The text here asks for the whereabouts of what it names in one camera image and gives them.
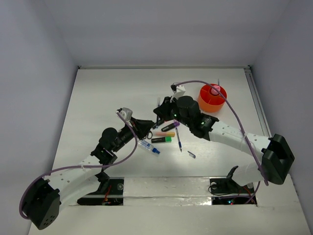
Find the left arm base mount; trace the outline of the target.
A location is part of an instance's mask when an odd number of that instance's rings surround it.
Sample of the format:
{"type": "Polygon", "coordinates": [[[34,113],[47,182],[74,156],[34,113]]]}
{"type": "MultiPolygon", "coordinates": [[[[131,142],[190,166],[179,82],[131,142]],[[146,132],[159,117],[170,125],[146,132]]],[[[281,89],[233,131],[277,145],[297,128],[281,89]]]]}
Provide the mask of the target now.
{"type": "Polygon", "coordinates": [[[98,190],[77,200],[80,206],[123,206],[124,177],[107,177],[98,190]]]}

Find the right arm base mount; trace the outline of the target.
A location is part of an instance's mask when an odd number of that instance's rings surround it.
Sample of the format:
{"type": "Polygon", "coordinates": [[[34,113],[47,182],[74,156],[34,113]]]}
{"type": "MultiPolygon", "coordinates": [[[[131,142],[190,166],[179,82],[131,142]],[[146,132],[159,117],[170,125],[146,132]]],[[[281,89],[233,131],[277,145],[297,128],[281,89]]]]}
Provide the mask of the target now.
{"type": "Polygon", "coordinates": [[[232,177],[237,168],[238,166],[234,166],[224,178],[210,179],[208,192],[211,194],[212,205],[257,205],[256,197],[253,196],[254,185],[240,186],[233,181],[232,177]]]}

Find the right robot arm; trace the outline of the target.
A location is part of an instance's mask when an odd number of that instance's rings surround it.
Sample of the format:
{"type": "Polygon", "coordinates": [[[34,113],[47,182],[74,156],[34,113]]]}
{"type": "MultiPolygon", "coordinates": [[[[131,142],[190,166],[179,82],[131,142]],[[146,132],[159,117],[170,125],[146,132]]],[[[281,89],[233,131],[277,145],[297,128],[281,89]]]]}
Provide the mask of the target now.
{"type": "Polygon", "coordinates": [[[225,144],[254,158],[245,166],[233,167],[225,180],[231,192],[258,181],[282,185],[294,162],[294,155],[286,139],[278,134],[273,137],[244,133],[216,117],[200,111],[198,103],[190,96],[178,99],[165,97],[154,113],[165,121],[176,120],[189,128],[200,139],[225,144]]]}

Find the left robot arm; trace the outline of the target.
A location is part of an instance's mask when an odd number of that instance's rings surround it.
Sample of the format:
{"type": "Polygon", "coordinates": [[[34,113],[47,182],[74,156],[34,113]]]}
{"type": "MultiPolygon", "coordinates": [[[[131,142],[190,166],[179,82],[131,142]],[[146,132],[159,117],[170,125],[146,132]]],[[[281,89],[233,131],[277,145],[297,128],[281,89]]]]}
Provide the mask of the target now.
{"type": "Polygon", "coordinates": [[[116,152],[130,140],[143,139],[154,122],[132,117],[124,124],[120,131],[106,128],[96,148],[79,164],[57,168],[36,178],[22,195],[20,216],[43,230],[82,196],[90,192],[104,193],[110,180],[104,170],[117,164],[116,152]]]}

